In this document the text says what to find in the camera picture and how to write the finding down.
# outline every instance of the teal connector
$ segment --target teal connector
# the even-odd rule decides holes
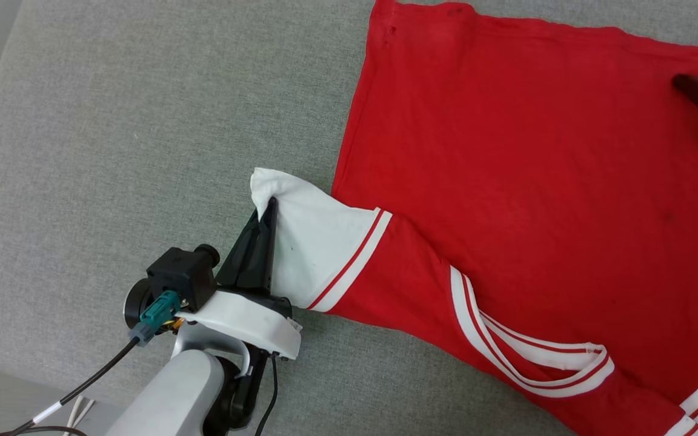
[[[128,337],[138,337],[139,347],[144,347],[167,320],[182,309],[182,301],[174,291],[164,291],[139,315],[139,323],[128,332]]]

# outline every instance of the black cable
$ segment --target black cable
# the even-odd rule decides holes
[[[102,369],[98,370],[97,373],[95,373],[94,375],[91,375],[91,378],[84,381],[80,386],[77,386],[75,390],[69,392],[69,394],[67,394],[66,397],[61,398],[58,401],[58,403],[60,403],[61,406],[63,406],[66,403],[74,400],[75,397],[77,397],[77,395],[82,394],[84,390],[88,389],[88,386],[94,384],[99,378],[102,378],[103,375],[105,375],[109,370],[111,370],[111,367],[115,366],[117,362],[120,362],[120,360],[124,358],[125,355],[128,354],[128,352],[131,351],[138,343],[138,337],[134,337],[134,339],[131,339],[130,342],[128,342],[128,345],[125,345],[125,347],[120,351],[120,353],[111,358],[111,360],[107,362],[107,364],[104,365]],[[34,424],[34,419],[28,420],[28,422],[26,422],[24,425],[16,428],[11,433],[8,433],[8,436],[17,436],[18,434],[28,433],[27,430],[34,427]]]
[[[88,434],[85,434],[76,428],[63,427],[61,425],[40,425],[37,427],[27,428],[24,431],[21,431],[21,433],[38,433],[41,431],[66,431],[69,434],[76,434],[77,436],[88,436]],[[0,436],[8,436],[8,434],[9,432],[5,431],[4,433],[0,433]]]
[[[274,395],[271,396],[271,403],[268,404],[268,409],[265,410],[263,419],[260,420],[258,430],[255,431],[254,436],[260,436],[263,434],[263,427],[265,427],[265,422],[268,420],[268,415],[270,415],[271,411],[274,409],[274,404],[276,404],[276,394],[279,393],[279,378],[276,376],[276,356],[274,354],[271,355],[271,370],[274,372]]]

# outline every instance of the red fabric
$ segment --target red fabric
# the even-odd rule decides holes
[[[333,196],[409,217],[503,325],[606,345],[678,404],[698,388],[698,108],[677,73],[698,47],[380,2]],[[437,289],[396,323],[471,362],[432,329]],[[374,307],[354,319],[384,325]]]
[[[400,329],[438,345],[508,383],[577,434],[662,436],[683,419],[684,413],[676,404],[637,386],[620,369],[615,369],[595,389],[565,398],[532,394],[513,383],[465,339],[454,315],[449,278],[448,262],[408,221],[393,216],[368,264],[329,313],[368,325]],[[499,338],[495,336],[494,340],[498,342]],[[572,375],[560,372],[552,376],[551,369],[532,364],[504,343],[499,345],[513,367],[527,378],[551,381]],[[693,422],[690,425],[698,428]]]

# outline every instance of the white cable label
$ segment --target white cable label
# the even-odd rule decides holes
[[[45,411],[42,412],[41,414],[36,415],[36,416],[34,417],[34,419],[32,419],[33,422],[34,422],[34,424],[35,424],[35,425],[36,425],[36,424],[39,424],[39,423],[42,422],[45,418],[47,418],[47,417],[49,417],[50,415],[52,415],[53,412],[57,411],[58,409],[61,409],[61,401],[56,402],[55,404],[53,404],[53,405],[50,406],[49,408],[45,409]]]

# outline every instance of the gray fabric surface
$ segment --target gray fabric surface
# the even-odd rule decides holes
[[[474,5],[698,44],[687,0]],[[124,344],[122,301],[152,260],[169,246],[230,249],[254,166],[327,190],[370,10],[24,2],[0,63],[0,370],[60,389],[97,370]],[[301,357],[281,365],[266,434],[568,434],[419,340],[297,315]],[[172,344],[135,350],[89,394],[125,405]]]

